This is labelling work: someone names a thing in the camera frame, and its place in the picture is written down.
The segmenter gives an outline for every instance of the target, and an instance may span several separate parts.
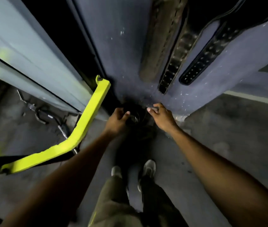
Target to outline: shoe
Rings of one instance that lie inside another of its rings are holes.
[[[147,162],[143,166],[143,172],[142,172],[141,178],[146,176],[146,177],[150,177],[151,179],[154,180],[155,172],[156,172],[155,161],[153,161],[151,159],[147,160]],[[138,180],[138,190],[141,193],[140,180],[141,179]]]
[[[121,168],[119,166],[114,166],[111,170],[111,176],[118,176],[122,179]]]

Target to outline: concrete ground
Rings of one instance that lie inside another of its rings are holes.
[[[0,105],[0,144],[4,154],[40,152],[63,140],[54,124],[45,126],[37,122],[31,112],[22,116],[24,105],[15,95],[15,89],[9,90],[5,97]],[[82,146],[92,142],[104,125],[105,122],[94,120]],[[181,127],[268,188],[268,104],[223,94],[186,118]],[[189,226],[229,226],[177,145],[156,128],[137,130],[109,145],[77,211],[77,222],[70,226],[87,226],[99,192],[115,164],[117,150],[118,156],[127,155],[131,159],[128,187],[130,204],[135,209],[142,210],[141,194],[137,190],[138,171],[147,158],[153,158],[157,163],[156,183],[166,191]],[[0,218],[59,165],[0,175]]]

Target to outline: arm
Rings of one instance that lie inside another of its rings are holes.
[[[192,165],[205,190],[232,226],[268,226],[268,189],[246,171],[183,132],[161,103],[148,108]]]
[[[110,141],[123,129],[130,112],[116,108],[106,127],[87,148],[68,160],[36,187],[1,227],[67,226],[75,214]]]

